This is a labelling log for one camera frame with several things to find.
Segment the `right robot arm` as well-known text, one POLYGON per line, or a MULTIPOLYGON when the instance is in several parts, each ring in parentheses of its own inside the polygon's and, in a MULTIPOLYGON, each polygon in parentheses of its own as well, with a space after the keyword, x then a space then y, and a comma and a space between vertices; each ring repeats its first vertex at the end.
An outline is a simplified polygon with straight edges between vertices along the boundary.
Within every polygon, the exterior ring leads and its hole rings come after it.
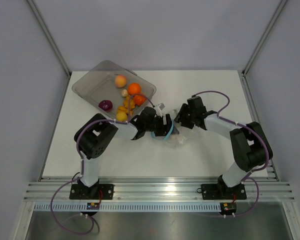
POLYGON ((217 133, 231 142, 234 163, 216 183, 200 186, 203 200, 245 200, 244 182, 254 172, 265 169, 273 151, 258 122, 237 123, 208 111, 200 96, 193 95, 184 103, 175 117, 182 127, 199 127, 217 133))

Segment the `fake peach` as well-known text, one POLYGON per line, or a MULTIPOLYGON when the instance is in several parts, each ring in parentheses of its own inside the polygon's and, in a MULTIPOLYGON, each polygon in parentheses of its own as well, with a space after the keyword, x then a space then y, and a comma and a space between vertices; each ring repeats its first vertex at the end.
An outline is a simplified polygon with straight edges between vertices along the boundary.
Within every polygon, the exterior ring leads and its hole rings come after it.
POLYGON ((114 79, 114 83, 117 88, 125 87, 127 85, 127 82, 128 82, 127 78, 121 74, 118 74, 114 79))

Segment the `beige fake garlic bulb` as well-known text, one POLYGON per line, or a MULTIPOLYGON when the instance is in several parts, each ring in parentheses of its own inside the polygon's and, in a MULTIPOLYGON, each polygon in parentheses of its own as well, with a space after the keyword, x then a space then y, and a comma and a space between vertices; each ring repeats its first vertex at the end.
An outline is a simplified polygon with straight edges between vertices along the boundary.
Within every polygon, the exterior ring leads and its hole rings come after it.
POLYGON ((121 96, 122 96, 123 98, 126 98, 128 95, 129 95, 129 93, 128 93, 128 91, 127 91, 126 89, 123 89, 123 90, 121 91, 121 96))

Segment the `clear zip top bag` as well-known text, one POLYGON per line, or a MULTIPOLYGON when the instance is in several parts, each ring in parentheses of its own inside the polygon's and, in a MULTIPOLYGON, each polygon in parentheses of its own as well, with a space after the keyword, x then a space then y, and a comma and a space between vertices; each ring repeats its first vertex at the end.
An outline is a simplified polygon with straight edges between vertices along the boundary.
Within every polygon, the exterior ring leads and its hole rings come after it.
POLYGON ((152 141, 158 146, 179 149, 199 138, 196 129, 189 129, 181 126, 180 123, 172 122, 174 129, 169 136, 155 136, 153 132, 150 133, 152 141))

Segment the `orange fake orange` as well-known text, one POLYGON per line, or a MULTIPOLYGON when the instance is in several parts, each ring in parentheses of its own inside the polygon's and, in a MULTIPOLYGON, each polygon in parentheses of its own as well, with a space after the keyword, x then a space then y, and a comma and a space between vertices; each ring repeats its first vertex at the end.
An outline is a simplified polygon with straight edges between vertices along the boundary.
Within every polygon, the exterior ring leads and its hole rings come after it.
POLYGON ((142 91, 142 88, 138 83, 133 82, 128 86, 127 91, 128 91, 128 94, 130 96, 132 96, 132 95, 135 95, 135 94, 140 94, 141 91, 142 91))

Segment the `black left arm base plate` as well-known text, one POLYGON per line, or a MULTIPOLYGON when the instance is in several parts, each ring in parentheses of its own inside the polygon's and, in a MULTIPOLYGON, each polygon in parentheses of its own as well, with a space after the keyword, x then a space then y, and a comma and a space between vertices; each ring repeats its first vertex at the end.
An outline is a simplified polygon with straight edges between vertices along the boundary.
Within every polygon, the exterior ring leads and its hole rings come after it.
POLYGON ((92 187, 73 184, 69 193, 70 200, 112 200, 113 184, 99 184, 92 187))

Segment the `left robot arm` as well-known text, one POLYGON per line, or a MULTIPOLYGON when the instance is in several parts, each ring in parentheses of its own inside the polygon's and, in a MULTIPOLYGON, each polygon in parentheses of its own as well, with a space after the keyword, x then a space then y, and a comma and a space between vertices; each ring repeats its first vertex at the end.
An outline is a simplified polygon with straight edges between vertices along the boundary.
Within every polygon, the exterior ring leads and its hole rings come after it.
POLYGON ((100 183, 101 155, 113 138, 138 140, 146 132, 154 138, 167 141, 180 134, 170 114, 161 115, 153 107, 145 107, 140 114, 127 121, 107 119, 101 113, 94 115, 74 136, 76 150, 81 158, 81 170, 71 186, 71 200, 111 200, 114 186, 100 183))

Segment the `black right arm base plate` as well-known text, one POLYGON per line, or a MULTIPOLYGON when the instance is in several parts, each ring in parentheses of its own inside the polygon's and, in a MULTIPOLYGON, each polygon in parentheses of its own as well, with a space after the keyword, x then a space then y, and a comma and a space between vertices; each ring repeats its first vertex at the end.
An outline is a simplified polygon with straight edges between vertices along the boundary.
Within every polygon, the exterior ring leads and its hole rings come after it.
POLYGON ((243 184, 235 187, 223 187, 217 183, 202 184, 201 195, 203 200, 246 200, 247 194, 243 184))

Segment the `purple fake onion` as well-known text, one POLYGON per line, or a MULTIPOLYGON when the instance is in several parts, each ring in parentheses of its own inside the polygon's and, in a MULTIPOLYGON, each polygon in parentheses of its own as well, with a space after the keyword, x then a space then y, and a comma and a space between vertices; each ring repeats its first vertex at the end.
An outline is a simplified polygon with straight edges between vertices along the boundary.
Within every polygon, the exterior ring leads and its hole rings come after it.
POLYGON ((113 103, 110 100, 102 100, 98 107, 105 112, 109 112, 113 109, 113 103))

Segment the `fake fried chicken piece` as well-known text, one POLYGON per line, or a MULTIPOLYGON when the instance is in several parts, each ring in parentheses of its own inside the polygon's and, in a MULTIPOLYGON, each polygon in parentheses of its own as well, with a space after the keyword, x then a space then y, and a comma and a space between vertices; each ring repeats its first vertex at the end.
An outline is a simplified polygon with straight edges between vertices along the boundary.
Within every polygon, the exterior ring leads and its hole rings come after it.
POLYGON ((134 103, 133 98, 130 98, 129 96, 127 96, 125 98, 125 100, 123 101, 123 105, 119 106, 117 108, 117 112, 125 112, 127 115, 128 115, 128 113, 130 113, 130 115, 132 116, 135 108, 136 108, 136 105, 134 103))

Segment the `orange fake pumpkin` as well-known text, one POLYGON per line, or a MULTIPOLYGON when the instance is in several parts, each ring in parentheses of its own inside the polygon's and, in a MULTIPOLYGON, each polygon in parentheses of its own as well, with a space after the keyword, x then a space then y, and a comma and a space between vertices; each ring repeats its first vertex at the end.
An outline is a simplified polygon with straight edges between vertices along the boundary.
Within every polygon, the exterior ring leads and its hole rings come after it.
POLYGON ((137 94, 133 97, 133 102, 135 103, 135 105, 137 105, 139 107, 141 105, 143 105, 146 100, 147 100, 147 98, 142 94, 137 94))

